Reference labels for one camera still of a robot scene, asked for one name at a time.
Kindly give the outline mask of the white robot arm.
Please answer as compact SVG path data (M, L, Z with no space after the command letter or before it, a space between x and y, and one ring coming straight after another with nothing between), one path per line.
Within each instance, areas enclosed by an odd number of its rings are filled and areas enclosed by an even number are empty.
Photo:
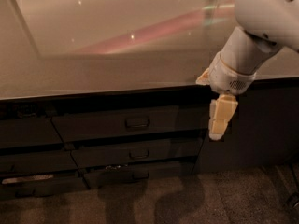
M235 18L238 26L196 79L219 95L209 109L208 134L214 141L222 139L238 106L236 97L257 70L284 47L299 50L299 0L235 0Z

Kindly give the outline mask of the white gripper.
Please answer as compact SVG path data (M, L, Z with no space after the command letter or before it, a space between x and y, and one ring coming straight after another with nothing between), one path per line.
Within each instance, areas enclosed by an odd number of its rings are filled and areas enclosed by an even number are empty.
M244 93L255 78L255 74L243 75L234 71L224 63L218 52L211 65L196 79L197 85L210 85L214 92L220 94L209 107L208 135L211 140L222 139L238 106L235 96Z

